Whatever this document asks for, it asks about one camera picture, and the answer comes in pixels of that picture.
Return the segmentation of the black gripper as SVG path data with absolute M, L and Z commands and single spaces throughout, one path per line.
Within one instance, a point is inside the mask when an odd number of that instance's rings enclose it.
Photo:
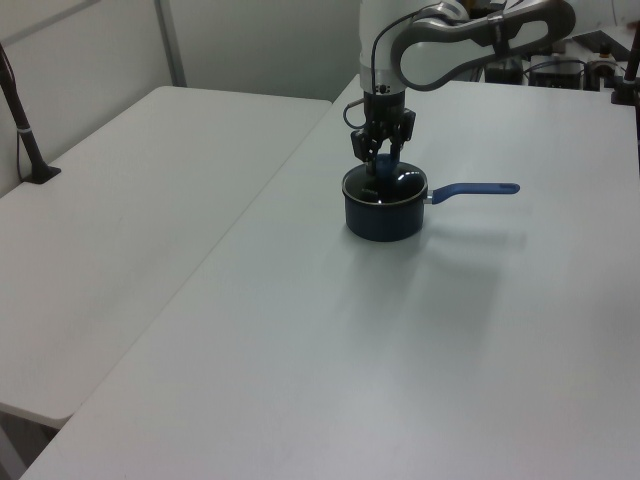
M 376 173 L 376 158 L 381 148 L 381 141 L 374 136 L 389 136 L 390 157 L 400 160 L 404 144 L 411 140 L 416 114 L 405 109 L 405 92 L 381 95 L 365 92 L 364 128 L 354 129 L 351 143 L 354 156 L 365 165 L 367 174 Z

